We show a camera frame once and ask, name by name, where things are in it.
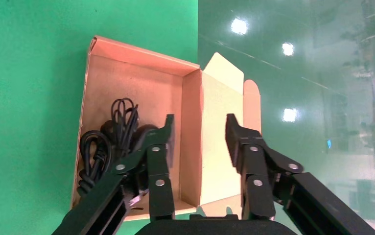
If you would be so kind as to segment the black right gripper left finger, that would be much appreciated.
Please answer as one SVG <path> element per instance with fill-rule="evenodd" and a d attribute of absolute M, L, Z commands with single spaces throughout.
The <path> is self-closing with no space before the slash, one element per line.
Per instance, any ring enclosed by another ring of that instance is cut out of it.
<path fill-rule="evenodd" d="M 140 189 L 148 189 L 150 219 L 174 219 L 169 177 L 174 146 L 174 115 L 164 127 L 147 133 L 139 150 L 114 163 L 89 194 L 53 232 L 55 235 L 114 235 Z"/>

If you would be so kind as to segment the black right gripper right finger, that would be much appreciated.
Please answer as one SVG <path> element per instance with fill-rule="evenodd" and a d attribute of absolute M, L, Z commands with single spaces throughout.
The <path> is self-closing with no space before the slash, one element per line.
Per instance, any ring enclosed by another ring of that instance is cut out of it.
<path fill-rule="evenodd" d="M 225 140 L 241 176 L 242 218 L 267 220 L 274 204 L 304 235 L 374 235 L 375 229 L 295 160 L 273 150 L 257 130 L 227 114 Z"/>

